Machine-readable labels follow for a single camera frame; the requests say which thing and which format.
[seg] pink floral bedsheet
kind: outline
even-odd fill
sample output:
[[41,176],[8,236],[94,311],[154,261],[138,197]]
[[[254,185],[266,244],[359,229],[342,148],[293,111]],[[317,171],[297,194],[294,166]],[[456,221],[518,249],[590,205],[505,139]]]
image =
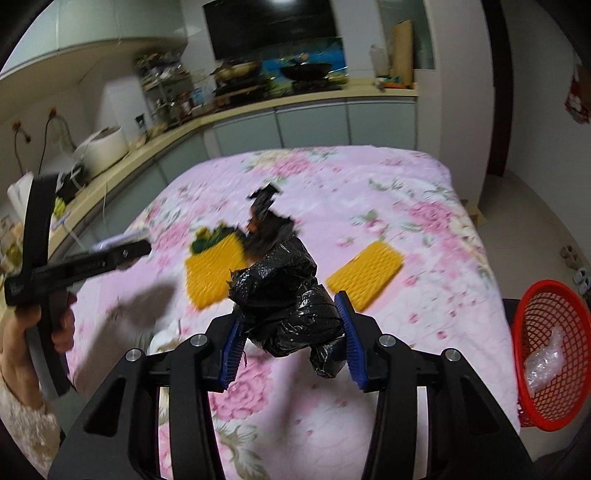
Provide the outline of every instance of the pink floral bedsheet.
[[[482,242],[447,168],[391,148],[260,151],[182,174],[130,226],[150,230],[152,254],[79,293],[68,362],[81,393],[92,395],[129,348],[172,349],[230,312],[229,300],[201,311],[189,302],[189,243],[201,226],[244,227],[246,197],[270,181],[283,192],[274,209],[296,219],[320,281],[376,239],[402,252],[402,270],[365,313],[413,348],[461,350],[519,428],[511,337]],[[306,351],[275,359],[248,343],[246,357],[229,391],[210,398],[227,478],[359,479],[375,396],[359,392],[347,368],[317,377]],[[171,478],[167,400],[163,390],[161,470]]]

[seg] cabinet door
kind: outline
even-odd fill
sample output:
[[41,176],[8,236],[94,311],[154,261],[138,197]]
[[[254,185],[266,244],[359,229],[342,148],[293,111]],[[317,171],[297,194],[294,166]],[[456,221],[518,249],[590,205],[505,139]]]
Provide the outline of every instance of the cabinet door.
[[117,195],[107,197],[105,221],[102,212],[91,223],[90,227],[98,241],[125,232],[136,217],[166,188],[166,182],[156,165],[133,179],[129,185],[120,189]]
[[121,38],[185,38],[180,0],[115,0]]
[[163,156],[158,165],[166,182],[171,183],[181,173],[206,160],[208,157],[203,135],[196,134]]
[[117,38],[114,0],[60,0],[58,48]]
[[277,122],[285,148],[349,145],[344,103],[279,111]]
[[274,113],[263,113],[213,127],[222,155],[281,148]]
[[59,1],[52,2],[34,20],[8,57],[2,73],[57,50],[56,21],[59,6]]
[[[84,230],[84,232],[82,232],[82,234],[79,235],[78,238],[84,245],[84,248],[82,248],[77,242],[74,242],[74,244],[68,249],[64,257],[84,253],[94,244],[97,244],[99,242],[91,228],[86,228],[86,230]],[[72,293],[78,293],[85,282],[86,280],[76,282],[68,290],[70,290]]]
[[349,102],[352,145],[374,145],[414,150],[415,103],[396,100]]

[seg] red mesh basket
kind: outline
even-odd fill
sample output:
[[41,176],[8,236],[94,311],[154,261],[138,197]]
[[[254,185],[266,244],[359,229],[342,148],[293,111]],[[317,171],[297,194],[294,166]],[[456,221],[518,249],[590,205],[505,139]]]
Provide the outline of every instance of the red mesh basket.
[[[524,361],[550,340],[552,327],[564,329],[564,367],[547,387],[530,397]],[[579,412],[591,387],[591,319],[587,307],[566,285],[543,280],[525,293],[512,327],[522,427],[552,432],[567,425]]]

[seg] countertop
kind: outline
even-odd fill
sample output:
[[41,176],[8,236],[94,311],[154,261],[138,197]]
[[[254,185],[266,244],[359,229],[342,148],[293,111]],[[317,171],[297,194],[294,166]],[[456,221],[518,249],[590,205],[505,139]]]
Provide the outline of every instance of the countertop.
[[[331,90],[328,92],[304,93],[302,95],[286,96],[250,105],[240,106],[223,112],[204,115],[190,122],[166,132],[151,140],[143,147],[127,154],[120,162],[116,163],[109,170],[95,178],[78,196],[68,205],[68,217],[65,220],[66,226],[59,226],[50,234],[49,255],[61,245],[67,238],[68,231],[72,230],[82,219],[103,200],[104,196],[113,190],[119,183],[125,180],[131,173],[153,158],[165,148],[177,140],[191,133],[195,129],[214,124],[236,116],[263,111],[280,106],[296,105],[298,103],[318,102],[323,100],[338,100],[347,98],[393,98],[393,97],[417,97],[418,89],[387,89],[383,92],[378,90],[372,80],[352,80],[342,90]],[[2,336],[2,324],[7,313],[4,302],[4,289],[0,290],[0,339]]]

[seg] frying pan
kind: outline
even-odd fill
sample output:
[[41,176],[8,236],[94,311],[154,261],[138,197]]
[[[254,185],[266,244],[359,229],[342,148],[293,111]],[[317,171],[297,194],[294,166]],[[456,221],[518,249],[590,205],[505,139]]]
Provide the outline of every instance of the frying pan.
[[243,77],[254,76],[261,71],[261,66],[262,64],[258,61],[232,61],[224,63],[212,75],[218,82],[227,83]]
[[299,63],[281,67],[281,73],[295,82],[313,82],[326,77],[332,69],[331,63]]

